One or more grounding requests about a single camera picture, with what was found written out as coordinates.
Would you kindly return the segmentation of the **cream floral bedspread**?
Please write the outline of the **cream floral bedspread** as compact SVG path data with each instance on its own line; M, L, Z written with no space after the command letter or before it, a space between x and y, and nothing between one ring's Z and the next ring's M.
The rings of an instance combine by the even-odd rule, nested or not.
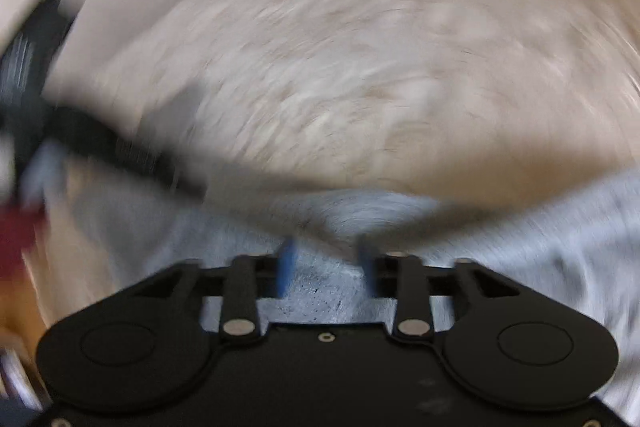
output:
M229 167L524 211L639 172L639 0L183 0L92 92L194 204Z

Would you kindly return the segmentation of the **light grey knit pants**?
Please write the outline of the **light grey knit pants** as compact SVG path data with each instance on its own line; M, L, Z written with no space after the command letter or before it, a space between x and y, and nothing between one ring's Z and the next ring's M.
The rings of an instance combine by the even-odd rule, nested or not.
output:
M186 259L209 267L296 238L294 277L258 310L264 323L389 322L352 250L378 247L448 267L470 258L606 326L620 365L602 400L639 421L639 173L605 176L534 209L483 210L427 197L303 191L221 167L213 200L193 204L133 176L92 167L49 144L27 169L24 202L48 208L50 272L39 277L48 322Z

